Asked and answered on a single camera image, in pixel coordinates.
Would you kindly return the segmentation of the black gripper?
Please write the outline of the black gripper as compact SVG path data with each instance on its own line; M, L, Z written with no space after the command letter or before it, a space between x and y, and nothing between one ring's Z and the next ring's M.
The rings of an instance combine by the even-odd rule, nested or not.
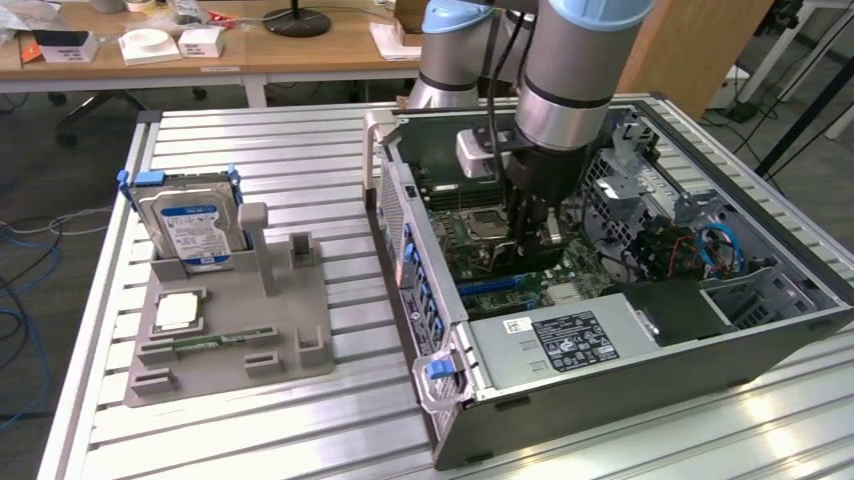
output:
M539 147L511 153L506 169L506 202L534 198L559 204L578 189L588 148L551 151Z

